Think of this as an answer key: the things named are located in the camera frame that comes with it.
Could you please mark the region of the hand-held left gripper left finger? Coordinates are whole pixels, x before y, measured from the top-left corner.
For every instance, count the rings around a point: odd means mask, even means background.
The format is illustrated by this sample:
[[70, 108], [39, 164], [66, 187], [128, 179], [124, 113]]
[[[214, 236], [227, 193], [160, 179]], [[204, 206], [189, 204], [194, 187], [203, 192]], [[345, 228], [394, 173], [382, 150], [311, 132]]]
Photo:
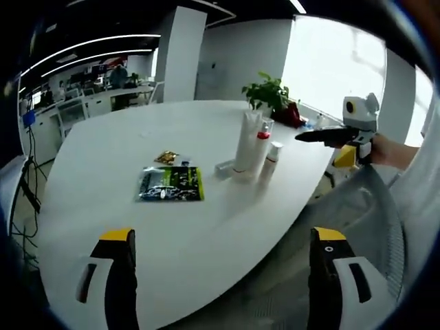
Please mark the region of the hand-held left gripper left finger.
[[95, 296], [102, 302], [108, 329], [138, 329], [137, 287], [135, 230], [104, 232], [81, 274], [76, 300], [86, 305]]

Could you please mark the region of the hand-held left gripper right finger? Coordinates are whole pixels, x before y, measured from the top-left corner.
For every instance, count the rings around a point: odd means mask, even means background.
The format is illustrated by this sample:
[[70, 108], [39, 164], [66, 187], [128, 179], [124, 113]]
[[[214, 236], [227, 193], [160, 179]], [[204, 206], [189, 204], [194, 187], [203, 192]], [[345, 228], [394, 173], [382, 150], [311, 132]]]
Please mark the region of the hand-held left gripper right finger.
[[376, 329], [391, 312], [387, 280], [337, 230], [311, 229], [308, 329]]

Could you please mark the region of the person's right hand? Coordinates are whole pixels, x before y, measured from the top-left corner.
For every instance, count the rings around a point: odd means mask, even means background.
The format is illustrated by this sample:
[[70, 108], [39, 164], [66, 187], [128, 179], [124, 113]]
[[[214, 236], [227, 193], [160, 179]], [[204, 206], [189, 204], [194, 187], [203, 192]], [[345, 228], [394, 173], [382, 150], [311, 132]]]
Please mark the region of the person's right hand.
[[394, 141], [377, 134], [372, 140], [371, 162], [377, 165], [393, 165]]

